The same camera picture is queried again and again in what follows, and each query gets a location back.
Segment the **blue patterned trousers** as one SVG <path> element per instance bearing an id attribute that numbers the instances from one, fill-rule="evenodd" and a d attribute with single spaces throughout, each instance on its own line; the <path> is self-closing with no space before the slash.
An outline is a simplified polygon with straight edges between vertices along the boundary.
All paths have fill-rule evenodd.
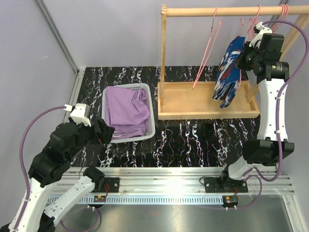
<path id="1" fill-rule="evenodd" d="M 245 37 L 242 36 L 237 36 L 231 41 L 219 64 L 212 99 L 221 101 L 220 108 L 226 108 L 231 104 L 240 87 L 242 74 L 235 66 L 235 59 L 238 58 L 244 43 Z"/>

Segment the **purple trousers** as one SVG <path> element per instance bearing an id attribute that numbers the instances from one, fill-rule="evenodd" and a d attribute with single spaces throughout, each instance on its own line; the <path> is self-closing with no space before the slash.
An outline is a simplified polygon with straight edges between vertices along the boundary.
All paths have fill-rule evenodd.
<path id="1" fill-rule="evenodd" d="M 114 140 L 143 136 L 148 130 L 149 117 L 147 93 L 143 88 L 106 88 L 105 122 L 114 127 Z"/>

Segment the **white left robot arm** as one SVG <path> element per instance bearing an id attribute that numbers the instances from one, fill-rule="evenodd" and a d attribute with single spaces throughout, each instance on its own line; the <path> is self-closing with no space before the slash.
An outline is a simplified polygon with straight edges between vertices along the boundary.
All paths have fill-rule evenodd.
<path id="1" fill-rule="evenodd" d="M 53 232 L 62 218 L 77 202 L 90 192 L 109 190 L 105 174 L 96 167 L 86 168 L 77 183 L 57 201 L 47 205 L 53 188 L 69 169 L 71 161 L 88 144 L 109 144 L 114 128 L 103 120 L 99 131 L 91 125 L 62 123 L 51 133 L 42 152 L 32 161 L 27 177 L 30 192 L 25 194 L 14 220 L 1 227 L 2 232 Z"/>

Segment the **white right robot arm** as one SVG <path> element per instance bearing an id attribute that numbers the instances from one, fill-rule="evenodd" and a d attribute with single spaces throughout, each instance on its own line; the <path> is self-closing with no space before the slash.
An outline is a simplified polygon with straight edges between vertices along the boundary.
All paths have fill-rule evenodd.
<path id="1" fill-rule="evenodd" d="M 274 181 L 277 175 L 267 179 L 259 168 L 278 165 L 277 174 L 280 174 L 283 159 L 294 151 L 295 145 L 288 142 L 285 130 L 284 92 L 289 80 L 289 64 L 280 61 L 283 42 L 283 35 L 265 33 L 253 43 L 246 42 L 236 58 L 236 67 L 256 75 L 261 95 L 261 121 L 257 139 L 245 144 L 242 157 L 221 172 L 219 186 L 223 191 L 231 191 L 236 184 L 245 185 L 253 170 L 261 179 Z"/>

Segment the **wooden clothes rack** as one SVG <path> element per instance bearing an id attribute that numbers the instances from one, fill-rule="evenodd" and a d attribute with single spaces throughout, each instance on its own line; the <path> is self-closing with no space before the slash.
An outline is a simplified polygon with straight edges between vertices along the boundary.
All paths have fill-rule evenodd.
<path id="1" fill-rule="evenodd" d="M 259 7 L 218 8 L 216 16 L 256 16 Z M 242 81 L 237 95 L 228 108 L 220 108 L 213 100 L 214 81 L 201 82 L 192 89 L 193 82 L 165 82 L 165 50 L 168 17 L 213 17 L 215 8 L 168 8 L 161 7 L 161 80 L 158 88 L 158 118 L 169 119 L 218 119 L 255 118 L 260 114 L 256 101 L 258 85 Z M 296 25 L 302 29 L 309 22 L 308 5 L 288 6 L 288 15 L 297 15 Z M 279 15 L 279 6 L 261 6 L 260 15 Z"/>

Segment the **aluminium corner frame post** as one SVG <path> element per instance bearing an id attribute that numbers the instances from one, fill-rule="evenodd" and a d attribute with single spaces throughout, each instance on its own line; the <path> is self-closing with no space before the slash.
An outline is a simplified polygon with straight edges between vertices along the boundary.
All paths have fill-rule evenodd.
<path id="1" fill-rule="evenodd" d="M 34 0 L 34 3 L 36 4 L 36 6 L 38 7 L 38 10 L 40 11 L 40 13 L 42 14 L 49 30 L 51 31 L 54 39 L 57 42 L 57 45 L 59 46 L 60 50 L 62 51 L 66 61 L 68 62 L 70 68 L 72 69 L 72 71 L 74 72 L 75 75 L 79 74 L 80 68 L 77 66 L 76 62 L 74 61 L 71 53 L 69 52 L 62 36 L 60 35 L 60 32 L 49 12 L 49 10 L 47 9 L 47 6 L 45 5 L 43 0 Z"/>

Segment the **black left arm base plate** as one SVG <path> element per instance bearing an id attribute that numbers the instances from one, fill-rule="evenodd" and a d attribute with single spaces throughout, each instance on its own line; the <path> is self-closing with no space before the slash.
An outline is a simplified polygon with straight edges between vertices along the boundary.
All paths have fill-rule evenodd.
<path id="1" fill-rule="evenodd" d="M 119 177 L 105 177 L 95 183 L 93 193 L 118 193 L 120 187 Z"/>

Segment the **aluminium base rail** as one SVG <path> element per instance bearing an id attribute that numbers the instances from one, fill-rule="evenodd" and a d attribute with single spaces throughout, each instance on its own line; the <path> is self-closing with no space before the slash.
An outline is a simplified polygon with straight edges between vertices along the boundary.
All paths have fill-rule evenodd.
<path id="1" fill-rule="evenodd" d="M 81 168 L 72 167 L 63 174 L 55 187 L 48 204 L 56 201 L 69 190 L 82 172 Z M 206 193 L 199 179 L 203 176 L 217 177 L 223 168 L 220 167 L 189 167 L 189 168 L 104 168 L 98 167 L 105 177 L 119 177 L 118 193 L 108 193 L 106 204 L 222 204 L 223 196 L 234 193 Z M 246 181 L 248 192 L 237 193 L 237 196 L 249 196 L 254 200 L 260 191 L 260 182 L 256 177 Z M 288 175 L 279 176 L 274 182 L 262 180 L 261 195 L 295 195 L 292 182 Z M 105 204 L 95 201 L 95 195 L 106 193 L 86 193 L 79 204 Z"/>

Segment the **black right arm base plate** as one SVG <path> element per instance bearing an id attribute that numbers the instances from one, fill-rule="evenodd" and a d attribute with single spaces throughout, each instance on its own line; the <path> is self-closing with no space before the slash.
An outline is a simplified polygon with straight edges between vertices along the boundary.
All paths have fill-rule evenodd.
<path id="1" fill-rule="evenodd" d="M 241 180 L 228 178 L 223 181 L 220 177 L 206 177 L 199 179 L 206 193 L 247 193 L 247 183 Z"/>

